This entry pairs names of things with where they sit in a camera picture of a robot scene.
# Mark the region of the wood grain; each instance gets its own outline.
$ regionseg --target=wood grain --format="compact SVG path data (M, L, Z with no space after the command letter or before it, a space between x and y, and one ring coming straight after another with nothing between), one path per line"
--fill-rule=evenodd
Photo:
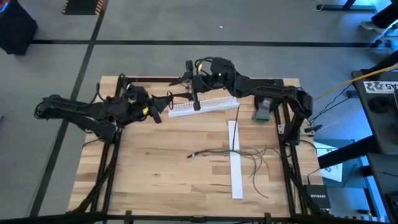
M116 77L102 77L101 94L113 96ZM299 86L296 78L284 79L286 85ZM184 87L167 86L168 83L136 83L153 95L163 96L167 90L184 92ZM200 94L201 100L230 96L225 90ZM239 141L243 151L254 152L273 148L279 153L279 143L273 114L268 123L256 123L252 118L253 97L239 99ZM186 103L176 98L175 103ZM234 120L236 109L169 118L166 109L162 123L152 118L133 123L123 130L118 165L109 208L110 214L124 214L132 210L135 215L204 215L226 217L261 217L269 212L273 217L288 217L289 209L284 176L279 155L267 150L267 162L256 174L254 189L252 174L254 163L242 157L244 198L231 199L228 155L196 156L193 152L211 148L228 148L228 120ZM95 139L87 135L86 141ZM81 155L69 209L75 208L95 183L103 144L87 145ZM319 168L315 150L302 142L297 147L303 182L307 175ZM313 184L322 184L320 172L311 175Z

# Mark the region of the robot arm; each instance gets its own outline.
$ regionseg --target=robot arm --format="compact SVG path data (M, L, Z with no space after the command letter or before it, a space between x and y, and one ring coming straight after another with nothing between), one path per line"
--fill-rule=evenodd
M202 63L210 62L211 74L202 71ZM183 77L170 85L187 82L194 101L194 110L200 110L197 93L206 93L210 90L224 88L231 96L242 98L257 96L272 99L271 110L276 109L283 100L286 100L294 112L289 125L285 125L285 141L292 145L299 144L299 131L304 119L312 115L312 97L301 88L294 86L276 85L273 80L253 80L236 71L233 63L219 57L207 57L195 62L196 75L193 72L192 61L186 62L187 71Z
M123 83L124 75L119 77ZM100 139L113 142L114 134L136 121L143 121L148 116L156 123L161 123L160 113L173 102L173 95L157 97L148 93L143 87L123 85L122 96L103 99L99 94L99 85L94 99L99 96L100 103L84 103L64 99L59 95L43 98L35 109L37 119L64 119L77 125L84 131L92 131Z

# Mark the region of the gray floor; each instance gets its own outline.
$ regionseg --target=gray floor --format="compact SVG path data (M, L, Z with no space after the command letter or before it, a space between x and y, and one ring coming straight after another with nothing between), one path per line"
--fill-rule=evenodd
M97 16L63 16L61 0L20 2L39 24L36 39L90 39ZM374 33L357 28L370 14L315 12L310 9L312 2L110 0L98 39L371 42L375 38ZM0 53L0 113L4 115L0 122L0 218L28 214L60 124L34 119L34 106L53 93L70 96L86 48L32 45L24 57ZM317 96L349 79L352 70L373 66L387 54L376 49L326 47L96 45L78 99L90 100L103 75L178 76L185 60L209 55L232 60L250 77L299 78L303 88ZM333 97L316 101L314 114ZM355 99L319 117L317 123L327 125L318 138L361 139L370 133ZM41 214L65 212L84 137L69 125Z

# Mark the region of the bracket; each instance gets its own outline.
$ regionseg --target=bracket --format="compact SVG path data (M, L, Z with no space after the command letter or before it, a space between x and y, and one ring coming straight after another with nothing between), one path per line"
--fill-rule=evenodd
M264 224L272 224L271 214L264 213Z
M312 127L313 126L301 127L300 128L300 135L313 137L315 135L315 131L310 131L310 132L307 132L307 133L304 131L304 129L312 128ZM283 134L284 130L285 130L285 125L284 124L278 124L278 133L279 134Z
M192 223L206 223L207 222L207 217L204 216L193 216L189 220Z
M133 224L134 220L131 218L131 211L126 211L124 217L124 224Z

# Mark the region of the sneaker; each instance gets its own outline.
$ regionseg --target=sneaker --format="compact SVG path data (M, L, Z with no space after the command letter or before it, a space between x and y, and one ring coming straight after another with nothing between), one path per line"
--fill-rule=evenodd
M386 29L382 29L382 28L376 26L372 21L362 21L361 27L363 27L364 29L367 29L367 30L374 30L380 34L383 34L386 31Z

